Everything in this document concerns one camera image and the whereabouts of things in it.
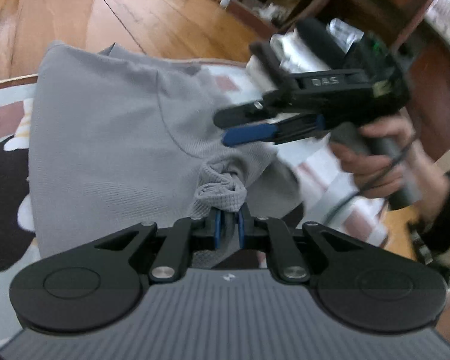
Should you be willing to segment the black sleeve forearm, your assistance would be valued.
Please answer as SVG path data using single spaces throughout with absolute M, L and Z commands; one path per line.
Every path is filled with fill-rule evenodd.
M 446 174 L 450 181 L 450 171 Z M 431 222 L 408 223 L 412 245 L 422 264 L 439 263 L 450 270 L 450 191 L 438 215 Z

